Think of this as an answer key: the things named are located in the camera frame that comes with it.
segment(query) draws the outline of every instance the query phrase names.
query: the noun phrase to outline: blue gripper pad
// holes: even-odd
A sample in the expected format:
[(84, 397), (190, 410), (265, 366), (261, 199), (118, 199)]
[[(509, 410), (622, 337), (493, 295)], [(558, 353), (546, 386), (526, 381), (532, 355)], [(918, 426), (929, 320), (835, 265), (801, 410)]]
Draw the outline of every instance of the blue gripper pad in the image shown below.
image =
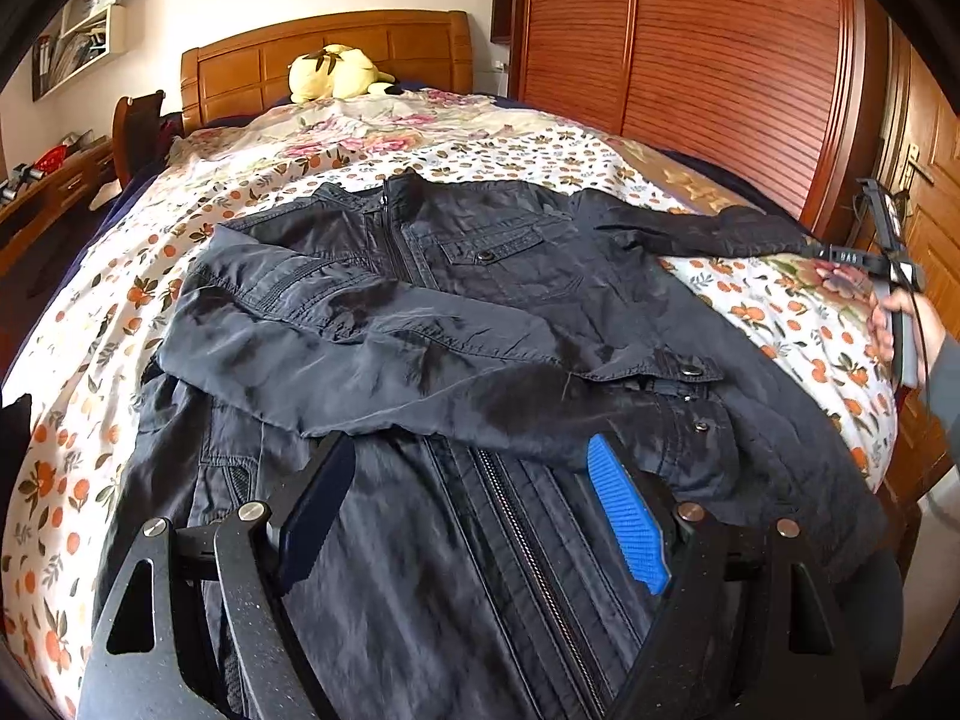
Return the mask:
[(630, 573), (659, 595), (670, 581), (664, 533), (603, 436), (590, 439), (587, 471)]

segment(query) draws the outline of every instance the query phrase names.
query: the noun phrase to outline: wooden desk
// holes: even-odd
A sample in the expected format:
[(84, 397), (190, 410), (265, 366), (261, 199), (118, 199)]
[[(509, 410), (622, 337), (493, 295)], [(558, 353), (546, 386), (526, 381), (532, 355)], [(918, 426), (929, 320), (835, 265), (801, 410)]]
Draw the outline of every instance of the wooden desk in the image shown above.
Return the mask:
[(89, 201), (116, 178), (112, 143), (73, 154), (59, 170), (27, 187), (16, 200), (0, 208), (0, 276), (64, 212), (81, 200)]

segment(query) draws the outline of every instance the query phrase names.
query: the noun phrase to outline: black jacket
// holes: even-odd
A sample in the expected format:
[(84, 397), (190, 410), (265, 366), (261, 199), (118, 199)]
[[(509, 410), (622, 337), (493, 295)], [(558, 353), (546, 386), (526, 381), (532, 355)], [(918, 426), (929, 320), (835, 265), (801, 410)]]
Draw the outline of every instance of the black jacket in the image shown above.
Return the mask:
[(742, 208), (415, 173), (219, 227), (146, 374), (98, 610), (146, 517), (222, 517), (343, 430), (352, 489), (284, 599), (341, 716), (599, 717), (656, 605), (583, 472), (593, 434), (722, 520), (798, 520), (835, 579), (882, 535), (830, 420), (653, 256), (802, 246)]

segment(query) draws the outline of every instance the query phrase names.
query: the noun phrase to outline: bed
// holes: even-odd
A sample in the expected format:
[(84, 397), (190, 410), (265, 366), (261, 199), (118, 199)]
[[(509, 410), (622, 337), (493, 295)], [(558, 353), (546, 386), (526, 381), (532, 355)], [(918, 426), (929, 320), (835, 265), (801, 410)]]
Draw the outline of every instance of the bed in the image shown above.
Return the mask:
[[(290, 61), (331, 42), (361, 47), (381, 69), (424, 89), (271, 107), (287, 94)], [(219, 221), (310, 194), (322, 181), (357, 191), (408, 167), (434, 181), (519, 178), (565, 193), (597, 187), (675, 214), (747, 203), (641, 143), (505, 109), (469, 95), (471, 88), (460, 12), (318, 16), (184, 54), (187, 137), (90, 247), (4, 387), (4, 403), (32, 394), (32, 440), (3, 537), (5, 632), (21, 667), (64, 716), (78, 704), (98, 560), (133, 450), (140, 375), (163, 341), (186, 269)], [(244, 127), (211, 126), (244, 116), (255, 118)], [(792, 255), (662, 265), (816, 400), (876, 490), (896, 440), (896, 411), (856, 279)]]

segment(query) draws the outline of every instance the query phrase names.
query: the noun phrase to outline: sleeve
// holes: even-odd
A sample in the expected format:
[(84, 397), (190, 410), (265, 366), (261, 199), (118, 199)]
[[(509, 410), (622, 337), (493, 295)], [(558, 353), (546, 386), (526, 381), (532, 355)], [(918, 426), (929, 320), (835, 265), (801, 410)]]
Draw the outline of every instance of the sleeve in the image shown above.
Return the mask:
[(570, 197), (569, 207), (579, 225), (612, 234), (626, 250), (641, 247), (659, 256), (760, 257), (809, 250), (793, 221), (745, 206), (730, 206), (712, 217), (668, 214), (585, 189)]
[(930, 371), (923, 399), (943, 425), (953, 462), (960, 467), (960, 343), (951, 336)]
[[(673, 430), (659, 428), (674, 424), (664, 404), (625, 386), (597, 385), (637, 376), (664, 386), (723, 378), (712, 360), (674, 354), (644, 333), (612, 348), (524, 309), (416, 287), (362, 264), (314, 263), (301, 276), (312, 258), (256, 246), (246, 257), (242, 245), (231, 247), (216, 277), (195, 266), (157, 365), (296, 435), (400, 427), (582, 469), (589, 437), (615, 430), (637, 458), (656, 456), (656, 466)], [(224, 288), (241, 282), (251, 285), (241, 295)], [(736, 462), (722, 404), (676, 400), (678, 419), (724, 426), (698, 449), (722, 456), (704, 455), (702, 467)]]

